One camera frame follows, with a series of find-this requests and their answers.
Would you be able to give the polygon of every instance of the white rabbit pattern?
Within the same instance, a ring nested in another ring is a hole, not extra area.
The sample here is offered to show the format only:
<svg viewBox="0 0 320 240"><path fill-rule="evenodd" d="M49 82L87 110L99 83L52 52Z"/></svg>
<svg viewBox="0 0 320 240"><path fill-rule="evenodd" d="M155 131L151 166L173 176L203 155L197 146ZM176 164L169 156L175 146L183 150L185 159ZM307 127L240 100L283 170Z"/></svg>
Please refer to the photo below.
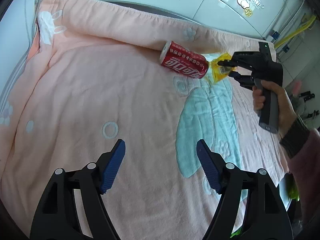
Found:
<svg viewBox="0 0 320 240"><path fill-rule="evenodd" d="M38 14L38 24L40 29L40 42L51 45L54 34L66 31L65 26L56 26L54 21L62 16L62 10L51 15L50 12L43 11Z"/></svg>

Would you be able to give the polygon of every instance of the dark green sleeve cuff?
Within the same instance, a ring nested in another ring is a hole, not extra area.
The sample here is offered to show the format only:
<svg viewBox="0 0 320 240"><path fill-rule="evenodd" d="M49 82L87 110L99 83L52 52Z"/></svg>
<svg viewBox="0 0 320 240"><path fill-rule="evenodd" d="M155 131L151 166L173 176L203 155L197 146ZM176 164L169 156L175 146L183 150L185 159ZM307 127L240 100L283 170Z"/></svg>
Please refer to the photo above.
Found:
<svg viewBox="0 0 320 240"><path fill-rule="evenodd" d="M298 116L280 144L287 151L288 157L293 158L308 140L310 131Z"/></svg>

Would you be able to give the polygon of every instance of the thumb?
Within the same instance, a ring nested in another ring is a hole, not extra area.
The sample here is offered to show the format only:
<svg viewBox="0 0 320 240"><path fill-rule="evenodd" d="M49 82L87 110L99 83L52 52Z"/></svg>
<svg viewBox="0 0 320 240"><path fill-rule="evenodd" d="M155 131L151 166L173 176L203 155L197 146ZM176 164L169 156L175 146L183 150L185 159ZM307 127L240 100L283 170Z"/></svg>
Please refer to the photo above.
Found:
<svg viewBox="0 0 320 240"><path fill-rule="evenodd" d="M264 88L275 92L278 96L283 93L283 88L274 82L261 80L261 85Z"/></svg>

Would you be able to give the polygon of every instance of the silver screw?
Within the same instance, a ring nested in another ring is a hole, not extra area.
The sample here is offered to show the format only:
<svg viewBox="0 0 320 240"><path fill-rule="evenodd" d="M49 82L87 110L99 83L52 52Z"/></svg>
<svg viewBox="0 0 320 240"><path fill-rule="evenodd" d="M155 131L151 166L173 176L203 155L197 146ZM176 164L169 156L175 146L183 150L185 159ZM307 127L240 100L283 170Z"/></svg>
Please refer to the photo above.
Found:
<svg viewBox="0 0 320 240"><path fill-rule="evenodd" d="M87 168L89 169L89 170L92 170L92 169L94 169L96 167L96 164L95 163L89 163L88 165L87 165Z"/></svg>
<svg viewBox="0 0 320 240"><path fill-rule="evenodd" d="M60 175L63 172L63 169L58 168L54 171L55 174Z"/></svg>
<svg viewBox="0 0 320 240"><path fill-rule="evenodd" d="M229 169L229 170L232 170L235 168L235 166L233 165L233 163L227 163L226 164L226 167Z"/></svg>
<svg viewBox="0 0 320 240"><path fill-rule="evenodd" d="M260 170L259 170L259 173L260 173L261 175L266 175L266 174L267 174L267 171L266 171L265 169L260 169Z"/></svg>

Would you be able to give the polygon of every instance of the pink sweater sleeve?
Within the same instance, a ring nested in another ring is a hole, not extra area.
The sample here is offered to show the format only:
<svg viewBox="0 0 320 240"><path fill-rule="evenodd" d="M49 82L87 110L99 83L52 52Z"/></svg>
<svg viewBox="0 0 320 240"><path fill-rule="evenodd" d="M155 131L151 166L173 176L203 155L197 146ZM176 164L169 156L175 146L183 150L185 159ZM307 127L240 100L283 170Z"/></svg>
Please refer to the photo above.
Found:
<svg viewBox="0 0 320 240"><path fill-rule="evenodd" d="M306 224L320 205L320 135L311 130L308 140L292 159L288 159L290 172L296 181Z"/></svg>

